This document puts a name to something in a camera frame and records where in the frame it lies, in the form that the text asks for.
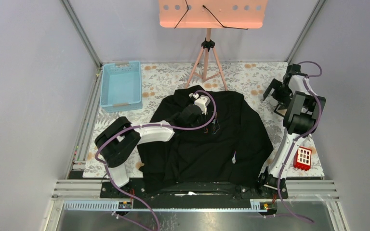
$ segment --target tripod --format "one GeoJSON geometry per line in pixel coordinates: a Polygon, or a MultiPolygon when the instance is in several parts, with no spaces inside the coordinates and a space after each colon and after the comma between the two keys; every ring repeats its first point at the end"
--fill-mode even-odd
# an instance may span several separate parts
{"type": "Polygon", "coordinates": [[[194,67],[192,68],[191,74],[189,75],[189,79],[186,82],[185,88],[188,88],[189,83],[191,82],[191,79],[192,79],[193,75],[196,75],[199,78],[201,78],[203,82],[205,82],[206,80],[209,80],[211,78],[214,78],[218,75],[221,75],[222,82],[224,83],[225,90],[227,90],[226,80],[225,80],[225,77],[224,77],[224,74],[223,74],[223,71],[222,71],[221,64],[219,62],[218,55],[216,54],[215,42],[211,40],[211,30],[212,30],[211,28],[206,29],[205,41],[202,43],[202,48],[200,49],[198,58],[197,58],[197,60],[194,64],[194,67]],[[213,51],[213,55],[215,56],[216,64],[218,65],[219,72],[216,73],[215,75],[211,76],[211,77],[206,77],[206,74],[208,72],[209,51],[211,50],[211,48],[212,48],[212,51],[213,51]],[[200,61],[204,51],[205,51],[205,60],[204,60],[204,63],[203,63],[203,72],[202,72],[202,75],[200,75],[198,73],[195,73],[195,70],[197,68],[197,65],[199,64],[199,61],[200,61]]]}

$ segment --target patterned table surface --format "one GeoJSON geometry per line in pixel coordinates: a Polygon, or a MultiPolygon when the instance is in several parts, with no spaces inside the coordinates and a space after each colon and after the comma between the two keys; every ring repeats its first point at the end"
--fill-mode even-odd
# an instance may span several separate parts
{"type": "MultiPolygon", "coordinates": [[[[229,90],[242,93],[249,106],[257,111],[262,118],[274,147],[274,151],[266,162],[267,164],[271,163],[283,138],[284,128],[282,126],[282,117],[273,113],[274,108],[268,100],[263,101],[263,92],[273,78],[282,79],[287,68],[287,63],[223,63],[222,68],[229,90]]],[[[120,112],[118,114],[107,113],[99,107],[83,173],[84,178],[102,178],[106,173],[103,164],[94,158],[97,151],[94,139],[113,123],[118,116],[126,116],[131,122],[149,122],[161,100],[168,95],[172,95],[176,89],[181,89],[185,86],[192,69],[192,64],[142,64],[141,69],[143,108],[141,110],[120,112]]],[[[202,69],[203,67],[199,66],[197,71],[200,73],[202,69]]],[[[216,72],[216,64],[209,64],[208,76],[216,72]]],[[[206,82],[202,82],[200,78],[194,76],[190,86],[194,85],[201,85],[205,90],[211,91],[225,90],[220,76],[206,82]]],[[[311,169],[309,171],[303,171],[294,168],[291,164],[288,169],[288,177],[323,177],[324,172],[311,136],[305,140],[303,146],[313,150],[311,169]]],[[[138,170],[141,164],[140,156],[137,148],[135,148],[125,162],[130,178],[143,177],[142,172],[138,170]]]]}

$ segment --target gray wall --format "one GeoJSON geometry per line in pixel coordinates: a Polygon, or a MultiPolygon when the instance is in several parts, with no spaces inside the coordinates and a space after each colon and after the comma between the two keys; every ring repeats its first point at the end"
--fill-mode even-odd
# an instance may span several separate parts
{"type": "MultiPolygon", "coordinates": [[[[161,27],[157,0],[70,2],[103,62],[194,62],[206,35],[206,29],[161,27]]],[[[185,3],[184,0],[172,2],[185,3]]],[[[213,29],[212,40],[216,42],[220,60],[286,60],[316,2],[317,0],[270,0],[262,28],[213,29]]]]}
{"type": "Polygon", "coordinates": [[[328,1],[294,61],[302,60],[324,70],[311,81],[327,98],[315,133],[321,162],[351,231],[370,230],[370,1],[328,1]]]}
{"type": "Polygon", "coordinates": [[[0,230],[38,230],[94,74],[59,1],[0,1],[0,230]]]}

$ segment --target black cloth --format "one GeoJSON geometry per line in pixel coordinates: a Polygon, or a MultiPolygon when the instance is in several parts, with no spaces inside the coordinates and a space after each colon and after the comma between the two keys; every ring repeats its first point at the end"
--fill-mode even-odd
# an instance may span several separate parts
{"type": "MultiPolygon", "coordinates": [[[[164,98],[150,122],[159,122],[181,112],[193,101],[190,93],[201,86],[176,90],[164,98]]],[[[144,166],[145,189],[155,192],[178,182],[228,181],[253,187],[273,151],[259,114],[235,91],[209,91],[216,101],[217,121],[194,131],[177,131],[168,142],[138,145],[144,166]],[[236,163],[232,157],[236,153],[236,163]]],[[[213,113],[208,106],[207,122],[213,113]]]]}

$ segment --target light blue plastic basket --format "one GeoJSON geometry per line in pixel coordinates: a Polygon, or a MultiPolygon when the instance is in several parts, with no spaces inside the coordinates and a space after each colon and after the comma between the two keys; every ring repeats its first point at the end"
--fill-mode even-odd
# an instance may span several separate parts
{"type": "Polygon", "coordinates": [[[143,108],[139,61],[103,66],[100,106],[106,112],[143,108]]]}

